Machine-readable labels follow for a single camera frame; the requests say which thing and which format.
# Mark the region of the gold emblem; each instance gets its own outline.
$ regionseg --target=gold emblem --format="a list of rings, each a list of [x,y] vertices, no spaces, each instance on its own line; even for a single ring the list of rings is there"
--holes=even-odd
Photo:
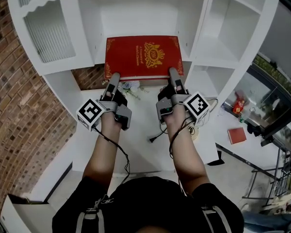
[[[171,39],[171,40],[174,42],[176,48],[179,49],[178,37],[176,37],[176,36],[171,36],[171,37],[169,37],[169,39]]]
[[[182,66],[182,60],[181,59],[178,61],[177,70],[178,70],[179,75],[183,75],[183,66]]]
[[[112,76],[112,74],[111,74],[111,72],[110,72],[110,66],[109,66],[109,64],[108,63],[106,63],[106,79],[110,79],[111,78],[111,76]]]
[[[110,49],[110,47],[111,47],[111,43],[112,43],[113,41],[115,41],[115,39],[108,39],[108,40],[107,40],[107,51],[106,51],[106,52],[109,51],[109,49]]]
[[[159,49],[159,45],[152,43],[145,43],[145,65],[147,68],[157,67],[157,65],[162,65],[160,60],[164,59],[165,53],[163,50]]]

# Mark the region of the white flower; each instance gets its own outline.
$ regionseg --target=white flower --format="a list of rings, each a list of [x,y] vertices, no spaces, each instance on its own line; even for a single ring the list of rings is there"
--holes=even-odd
[[[122,87],[124,89],[129,89],[131,87],[131,83],[130,82],[122,82]]]
[[[137,92],[139,87],[140,87],[140,82],[138,80],[130,81],[130,90],[132,92]]]

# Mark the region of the person's arm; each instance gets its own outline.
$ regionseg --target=person's arm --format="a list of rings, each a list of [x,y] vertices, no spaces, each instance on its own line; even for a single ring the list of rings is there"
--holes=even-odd
[[[101,133],[110,140],[118,143],[121,124],[114,119],[113,112],[101,116]],[[115,164],[117,147],[102,136],[99,136],[83,177],[89,177],[108,190]]]
[[[164,120],[167,125],[169,140],[171,141],[185,120],[185,107],[177,104],[173,113],[166,116]],[[204,163],[195,149],[187,128],[183,129],[175,138],[172,145],[172,154],[177,174],[187,193],[192,194],[201,184],[210,183]]]

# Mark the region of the black and white marker cube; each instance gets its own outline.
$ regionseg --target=black and white marker cube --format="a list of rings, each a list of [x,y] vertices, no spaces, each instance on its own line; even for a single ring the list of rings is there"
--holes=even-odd
[[[77,110],[77,117],[89,131],[92,131],[92,126],[104,112],[104,107],[97,101],[89,99]]]
[[[195,126],[200,123],[207,115],[210,105],[199,93],[195,92],[188,97],[184,102],[185,106],[190,110],[192,115],[196,118]]]

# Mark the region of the black shirt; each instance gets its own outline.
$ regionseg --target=black shirt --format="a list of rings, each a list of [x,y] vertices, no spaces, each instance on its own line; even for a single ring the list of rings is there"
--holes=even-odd
[[[240,210],[211,183],[200,185],[189,197],[173,181],[145,177],[118,186],[110,197],[106,193],[95,181],[83,178],[53,218],[53,232],[75,233],[81,212],[96,214],[100,210],[106,233],[135,233],[147,225],[159,226],[172,233],[211,233],[202,208],[213,206],[224,213],[233,233],[243,232]],[[226,232],[216,213],[209,217],[215,233]],[[98,221],[98,217],[83,220],[82,233],[98,233]]]

